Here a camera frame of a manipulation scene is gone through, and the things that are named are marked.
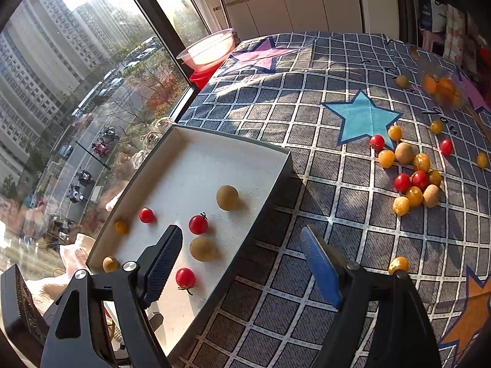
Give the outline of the orange tomato cluster centre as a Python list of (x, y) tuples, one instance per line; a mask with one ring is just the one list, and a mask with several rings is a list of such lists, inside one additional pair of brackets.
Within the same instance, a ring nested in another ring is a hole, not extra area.
[(417, 186), (411, 186), (405, 196), (409, 200), (409, 206), (412, 209), (419, 207), (423, 203), (423, 193)]

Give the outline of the large brown round fruit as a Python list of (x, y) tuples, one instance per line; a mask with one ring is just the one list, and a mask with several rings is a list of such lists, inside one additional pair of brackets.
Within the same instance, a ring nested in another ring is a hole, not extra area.
[(189, 245), (192, 258), (203, 263), (213, 261), (217, 256), (217, 251), (213, 241), (208, 238), (195, 238)]

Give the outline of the small yellow tomato on star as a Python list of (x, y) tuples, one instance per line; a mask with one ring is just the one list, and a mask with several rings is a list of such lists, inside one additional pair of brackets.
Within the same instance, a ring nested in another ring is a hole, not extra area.
[(400, 142), (401, 138), (402, 138), (402, 129), (399, 125), (392, 125), (389, 129), (388, 129), (388, 136), (389, 138), (392, 139), (392, 141), (398, 143)]

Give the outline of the orange tomato cluster top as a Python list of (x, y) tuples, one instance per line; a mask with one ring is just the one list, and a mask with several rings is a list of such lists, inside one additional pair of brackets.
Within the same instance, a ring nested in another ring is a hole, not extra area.
[(429, 156), (424, 153), (417, 154), (415, 158), (413, 158), (412, 165), (415, 167), (416, 171), (428, 173), (431, 166)]

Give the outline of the red tomato by star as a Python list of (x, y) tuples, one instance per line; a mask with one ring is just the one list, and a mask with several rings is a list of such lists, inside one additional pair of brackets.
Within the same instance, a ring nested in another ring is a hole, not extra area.
[(372, 150), (377, 153), (380, 153), (385, 148), (385, 139), (381, 135), (371, 136), (369, 139), (369, 146)]

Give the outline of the red tomato cluster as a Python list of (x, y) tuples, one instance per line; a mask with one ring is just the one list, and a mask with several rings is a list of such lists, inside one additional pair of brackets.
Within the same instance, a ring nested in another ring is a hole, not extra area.
[(401, 173), (394, 179), (393, 185), (398, 193), (405, 194), (412, 186), (411, 178), (406, 173)]
[(188, 267), (183, 267), (176, 272), (176, 284), (178, 289), (181, 291), (186, 291), (189, 295), (192, 295), (191, 289), (196, 286), (196, 276), (195, 273)]
[(423, 170), (416, 170), (410, 177), (411, 184), (417, 188), (419, 188), (422, 192), (429, 185), (429, 177), (428, 173)]
[(206, 233), (208, 226), (209, 222), (205, 212), (192, 216), (188, 223), (190, 232), (195, 235), (202, 235)]

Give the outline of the red cherry tomato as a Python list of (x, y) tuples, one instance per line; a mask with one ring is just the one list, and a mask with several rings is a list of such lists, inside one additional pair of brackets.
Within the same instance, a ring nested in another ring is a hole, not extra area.
[(143, 222), (143, 224), (152, 224), (156, 221), (156, 216), (153, 210), (149, 209), (148, 207), (145, 207), (140, 210), (139, 218), (140, 221)]

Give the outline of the lone yellow tomato right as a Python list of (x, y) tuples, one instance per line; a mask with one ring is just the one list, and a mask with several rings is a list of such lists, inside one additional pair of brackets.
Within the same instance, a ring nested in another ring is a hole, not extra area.
[(479, 152), (476, 157), (476, 164), (479, 168), (484, 169), (489, 163), (488, 156), (484, 152)]

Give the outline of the white tray with dark rim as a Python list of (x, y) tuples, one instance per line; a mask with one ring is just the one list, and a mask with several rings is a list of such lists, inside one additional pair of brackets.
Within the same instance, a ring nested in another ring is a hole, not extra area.
[(211, 315), (231, 267), (279, 182), (290, 151), (215, 130), (173, 125), (117, 198), (87, 259), (99, 273), (107, 257), (136, 260), (175, 225), (182, 247), (175, 269), (195, 274), (191, 290), (169, 277), (157, 308), (157, 339), (175, 362)]

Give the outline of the grid patterned star tablecloth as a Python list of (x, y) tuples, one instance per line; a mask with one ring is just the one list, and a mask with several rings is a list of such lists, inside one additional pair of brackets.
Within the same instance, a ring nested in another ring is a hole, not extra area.
[[(409, 88), (395, 84), (406, 75)], [(439, 203), (392, 210), (394, 179), (369, 136), (338, 141), (332, 105), (359, 92), (399, 115), (402, 139), (441, 173)], [(441, 120), (435, 135), (432, 121)], [(293, 170), (275, 206), (240, 254), (236, 274), (178, 367), (309, 367), (336, 311), (322, 297), (300, 246), (307, 224), (365, 269), (385, 273), (403, 256), (444, 367), (461, 366), (490, 316), (490, 144), (472, 116), (442, 110), (423, 93), (409, 45), (381, 34), (280, 33), (234, 50), (182, 123), (278, 144)], [(454, 153), (441, 154), (451, 139)]]

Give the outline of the yellow tomato lower pair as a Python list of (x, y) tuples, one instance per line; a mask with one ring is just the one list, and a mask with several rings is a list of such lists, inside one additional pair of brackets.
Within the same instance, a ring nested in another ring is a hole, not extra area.
[(388, 268), (389, 275), (393, 275), (394, 273), (396, 273), (399, 270), (404, 271), (406, 273), (409, 272), (409, 260), (406, 257), (399, 256), (399, 257), (394, 258), (390, 262), (389, 268)]

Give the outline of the white and blue bag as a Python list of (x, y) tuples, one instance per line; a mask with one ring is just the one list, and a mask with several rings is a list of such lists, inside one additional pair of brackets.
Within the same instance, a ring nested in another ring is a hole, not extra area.
[(419, 27), (421, 30), (442, 33), (446, 28), (447, 5), (436, 0), (423, 0), (420, 6)]

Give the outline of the brown fruit cluster centre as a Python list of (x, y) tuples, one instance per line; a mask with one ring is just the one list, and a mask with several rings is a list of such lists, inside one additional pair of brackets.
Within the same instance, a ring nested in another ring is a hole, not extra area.
[(440, 188), (435, 184), (429, 184), (423, 192), (423, 204), (431, 209), (439, 203)]

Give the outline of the small yellow tomato far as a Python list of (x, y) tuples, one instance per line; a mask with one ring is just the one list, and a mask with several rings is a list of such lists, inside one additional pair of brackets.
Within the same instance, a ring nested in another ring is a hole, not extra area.
[(430, 130), (435, 135), (441, 134), (443, 131), (443, 122), (441, 120), (432, 121), (430, 124)]

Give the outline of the red plastic basin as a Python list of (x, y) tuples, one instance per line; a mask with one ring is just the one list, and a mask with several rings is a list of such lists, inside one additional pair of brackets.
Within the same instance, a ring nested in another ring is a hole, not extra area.
[(234, 49), (234, 31), (227, 28), (191, 44), (177, 58), (192, 69), (190, 80), (202, 90)]

